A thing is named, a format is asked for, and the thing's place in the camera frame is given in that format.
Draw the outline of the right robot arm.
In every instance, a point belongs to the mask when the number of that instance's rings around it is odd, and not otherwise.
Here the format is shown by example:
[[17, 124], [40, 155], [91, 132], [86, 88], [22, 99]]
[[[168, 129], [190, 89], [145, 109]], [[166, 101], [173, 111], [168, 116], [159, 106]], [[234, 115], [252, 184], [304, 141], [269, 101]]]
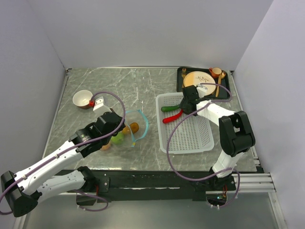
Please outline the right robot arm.
[[212, 166], [209, 186], [219, 190], [225, 185], [241, 156], [255, 145], [255, 136], [244, 111], [231, 111], [204, 98], [204, 86], [187, 86], [182, 89], [180, 108], [186, 115], [200, 116], [219, 127], [221, 153]]

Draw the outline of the red chili pepper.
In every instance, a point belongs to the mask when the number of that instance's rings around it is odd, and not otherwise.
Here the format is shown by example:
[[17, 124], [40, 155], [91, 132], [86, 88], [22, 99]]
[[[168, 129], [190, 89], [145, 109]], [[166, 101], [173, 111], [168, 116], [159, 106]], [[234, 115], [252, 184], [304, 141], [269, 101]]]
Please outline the red chili pepper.
[[179, 113], [173, 115], [173, 116], [170, 116], [170, 117], [167, 117], [167, 118], [164, 118], [163, 119], [163, 123], [164, 124], [167, 124], [167, 123], [171, 123], [177, 119], [179, 119], [183, 114], [183, 110], [181, 109]]

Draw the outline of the orange mango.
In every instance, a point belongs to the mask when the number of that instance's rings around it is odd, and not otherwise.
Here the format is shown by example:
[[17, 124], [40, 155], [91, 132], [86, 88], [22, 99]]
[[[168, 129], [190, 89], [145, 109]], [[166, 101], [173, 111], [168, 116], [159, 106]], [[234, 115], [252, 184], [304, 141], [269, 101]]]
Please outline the orange mango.
[[131, 129], [129, 126], [126, 126], [126, 127], [122, 130], [122, 133], [123, 133], [124, 135], [131, 135], [132, 129]]

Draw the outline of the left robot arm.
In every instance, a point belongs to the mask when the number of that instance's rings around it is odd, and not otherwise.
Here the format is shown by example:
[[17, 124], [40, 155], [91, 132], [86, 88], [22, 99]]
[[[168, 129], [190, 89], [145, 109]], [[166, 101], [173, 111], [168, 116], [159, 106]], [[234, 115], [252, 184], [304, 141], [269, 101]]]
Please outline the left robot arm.
[[31, 212], [39, 203], [62, 192], [88, 192], [97, 186], [97, 180], [88, 167], [58, 176], [67, 165], [84, 159], [110, 142], [123, 128], [125, 117], [113, 110], [105, 112], [96, 122], [76, 131], [53, 153], [36, 164], [13, 173], [1, 175], [1, 199], [6, 199], [15, 217]]

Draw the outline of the brown kiwi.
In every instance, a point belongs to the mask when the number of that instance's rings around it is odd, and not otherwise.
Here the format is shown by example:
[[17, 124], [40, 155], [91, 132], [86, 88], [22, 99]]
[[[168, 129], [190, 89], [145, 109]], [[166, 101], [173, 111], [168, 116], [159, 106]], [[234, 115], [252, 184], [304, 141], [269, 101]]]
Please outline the brown kiwi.
[[140, 129], [139, 125], [136, 122], [130, 124], [130, 129], [133, 134], [137, 133]]

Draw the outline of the clear zip top bag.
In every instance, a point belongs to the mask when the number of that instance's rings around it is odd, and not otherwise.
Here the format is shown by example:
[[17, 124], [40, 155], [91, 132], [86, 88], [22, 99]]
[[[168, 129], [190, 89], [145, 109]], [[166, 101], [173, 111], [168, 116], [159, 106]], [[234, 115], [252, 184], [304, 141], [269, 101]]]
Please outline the clear zip top bag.
[[125, 127], [117, 136], [100, 151], [115, 152], [134, 149], [137, 143], [143, 140], [149, 130], [149, 121], [142, 110], [129, 110], [125, 113]]

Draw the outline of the green apple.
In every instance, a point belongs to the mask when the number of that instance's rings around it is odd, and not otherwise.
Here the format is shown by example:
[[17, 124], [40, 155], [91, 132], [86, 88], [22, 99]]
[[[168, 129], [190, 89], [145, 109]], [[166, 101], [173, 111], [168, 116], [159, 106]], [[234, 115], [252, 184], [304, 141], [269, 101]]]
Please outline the green apple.
[[124, 142], [124, 134], [119, 132], [116, 136], [111, 138], [111, 142], [115, 145], [120, 145]]

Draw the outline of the pink peach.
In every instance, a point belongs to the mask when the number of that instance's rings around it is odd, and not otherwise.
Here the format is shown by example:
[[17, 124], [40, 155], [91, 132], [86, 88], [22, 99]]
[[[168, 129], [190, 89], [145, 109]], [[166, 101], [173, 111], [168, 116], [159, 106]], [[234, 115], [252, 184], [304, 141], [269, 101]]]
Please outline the pink peach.
[[108, 143], [107, 145], [102, 146], [101, 151], [106, 151], [111, 147], [111, 143]]

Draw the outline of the green chili pepper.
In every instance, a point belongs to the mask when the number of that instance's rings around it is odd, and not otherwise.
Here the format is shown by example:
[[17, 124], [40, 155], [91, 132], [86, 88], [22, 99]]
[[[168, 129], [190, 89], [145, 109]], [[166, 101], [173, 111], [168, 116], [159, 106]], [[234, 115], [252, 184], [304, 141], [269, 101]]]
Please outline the green chili pepper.
[[180, 109], [179, 105], [161, 107], [161, 111], [164, 113], [179, 110], [179, 109]]

